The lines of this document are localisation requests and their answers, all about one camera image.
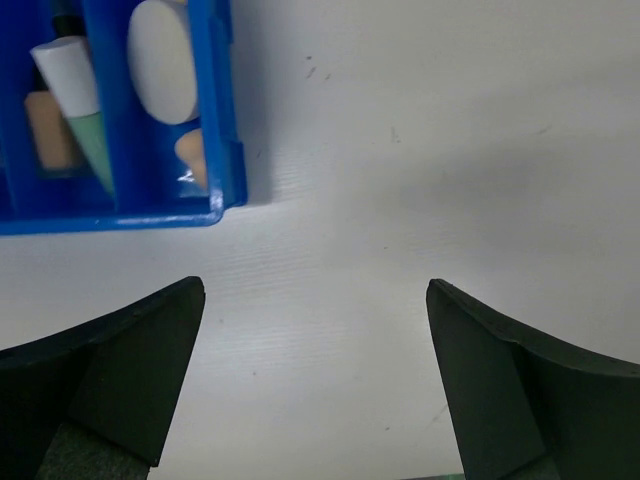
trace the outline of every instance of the white table surface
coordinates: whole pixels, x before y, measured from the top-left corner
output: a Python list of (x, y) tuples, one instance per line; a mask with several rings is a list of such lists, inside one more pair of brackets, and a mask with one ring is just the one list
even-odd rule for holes
[(0, 240), (0, 347), (204, 279), (152, 479), (460, 471), (432, 277), (640, 362), (640, 2), (235, 0), (234, 15), (252, 206), (209, 229)]

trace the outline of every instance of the white foam block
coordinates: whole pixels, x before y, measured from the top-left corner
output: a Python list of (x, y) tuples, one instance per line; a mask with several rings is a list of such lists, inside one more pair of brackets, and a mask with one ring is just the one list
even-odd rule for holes
[(191, 31), (184, 5), (146, 0), (129, 22), (131, 80), (156, 120), (178, 125), (199, 116)]

